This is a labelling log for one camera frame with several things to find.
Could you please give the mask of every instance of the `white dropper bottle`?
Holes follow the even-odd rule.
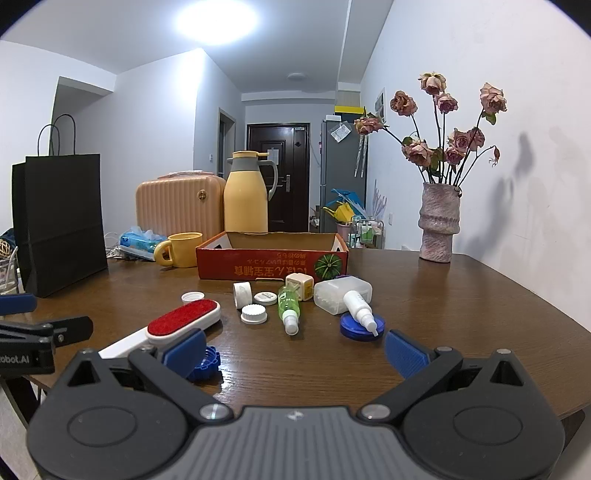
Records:
[[[356,290],[349,290],[343,297],[343,301],[349,309],[351,316],[360,323],[368,332],[378,336],[378,324],[375,323],[371,307]]]

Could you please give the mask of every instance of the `refrigerator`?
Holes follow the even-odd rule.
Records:
[[[340,122],[322,122],[322,154],[320,156],[320,225],[321,233],[336,232],[335,220],[322,207],[338,198],[332,189],[355,192],[365,207],[367,186],[367,162],[362,173],[363,158],[359,160],[359,171],[355,177],[355,164],[359,151],[359,134],[352,124],[351,132],[340,142],[330,134]]]

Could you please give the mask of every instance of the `pink ceramic vase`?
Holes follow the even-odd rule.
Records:
[[[423,184],[418,225],[423,229],[419,257],[432,262],[450,262],[453,235],[460,231],[460,197],[453,185]]]

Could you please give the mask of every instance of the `small yellow box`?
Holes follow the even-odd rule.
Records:
[[[291,273],[285,277],[285,285],[291,286],[299,301],[310,300],[314,296],[314,278],[305,273]]]

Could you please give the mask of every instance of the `gray thermos handle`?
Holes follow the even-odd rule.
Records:
[[[275,177],[273,178],[273,187],[271,190],[269,190],[268,201],[270,202],[271,199],[273,198],[273,195],[275,194],[275,190],[277,190],[277,181],[279,180],[279,172],[277,171],[277,165],[275,165],[275,162],[273,162],[272,160],[259,160],[258,164],[259,165],[270,165],[271,167],[273,167],[273,173],[274,173]]]

